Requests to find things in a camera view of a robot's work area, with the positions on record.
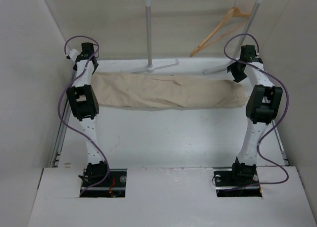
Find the beige trousers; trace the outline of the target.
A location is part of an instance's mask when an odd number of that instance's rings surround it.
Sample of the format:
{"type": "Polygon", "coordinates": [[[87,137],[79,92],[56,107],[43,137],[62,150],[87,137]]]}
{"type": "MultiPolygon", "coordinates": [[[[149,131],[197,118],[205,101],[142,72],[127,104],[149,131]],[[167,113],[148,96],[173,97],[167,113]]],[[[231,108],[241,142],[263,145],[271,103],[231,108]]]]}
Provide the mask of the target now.
{"type": "Polygon", "coordinates": [[[102,73],[91,85],[100,105],[170,109],[236,108],[246,104],[242,85],[182,75],[102,73]]]}

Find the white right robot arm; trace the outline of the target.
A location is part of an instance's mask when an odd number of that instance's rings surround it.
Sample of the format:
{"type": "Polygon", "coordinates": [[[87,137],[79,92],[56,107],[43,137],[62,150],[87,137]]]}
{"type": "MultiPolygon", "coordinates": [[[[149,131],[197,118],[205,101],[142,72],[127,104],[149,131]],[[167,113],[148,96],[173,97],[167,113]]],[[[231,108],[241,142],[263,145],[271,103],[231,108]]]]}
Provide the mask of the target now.
{"type": "Polygon", "coordinates": [[[274,86],[266,74],[252,67],[262,63],[253,45],[243,45],[239,61],[227,67],[234,82],[249,79],[253,86],[246,105],[247,131],[242,148],[226,178],[228,186],[242,187],[258,182],[256,167],[259,140],[279,110],[283,89],[274,86]]]}

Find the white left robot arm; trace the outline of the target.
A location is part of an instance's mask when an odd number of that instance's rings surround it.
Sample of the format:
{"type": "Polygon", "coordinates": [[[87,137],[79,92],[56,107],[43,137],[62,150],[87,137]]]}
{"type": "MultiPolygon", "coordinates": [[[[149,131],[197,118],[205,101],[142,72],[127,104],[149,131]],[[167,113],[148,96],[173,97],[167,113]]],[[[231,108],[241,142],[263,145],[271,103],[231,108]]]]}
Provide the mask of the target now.
{"type": "Polygon", "coordinates": [[[79,178],[82,180],[82,189],[94,186],[107,186],[111,181],[106,156],[99,148],[96,123],[99,114],[99,104],[91,85],[92,75],[98,67],[96,57],[97,45],[82,43],[81,52],[72,49],[67,58],[75,62],[75,79],[66,90],[67,100],[71,112],[80,125],[79,134],[86,138],[88,165],[79,178]]]}

